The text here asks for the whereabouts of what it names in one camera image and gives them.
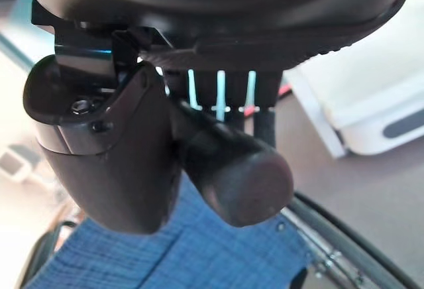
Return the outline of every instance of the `cylindrical black knob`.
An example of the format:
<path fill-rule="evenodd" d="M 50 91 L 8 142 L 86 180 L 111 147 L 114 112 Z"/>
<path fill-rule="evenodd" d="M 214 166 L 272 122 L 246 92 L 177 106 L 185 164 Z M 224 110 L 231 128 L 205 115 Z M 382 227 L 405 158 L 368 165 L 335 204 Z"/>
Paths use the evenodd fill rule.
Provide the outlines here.
<path fill-rule="evenodd" d="M 228 224 L 260 223 L 290 202 L 292 174 L 272 147 L 181 101 L 174 102 L 172 118 L 184 170 Z"/>

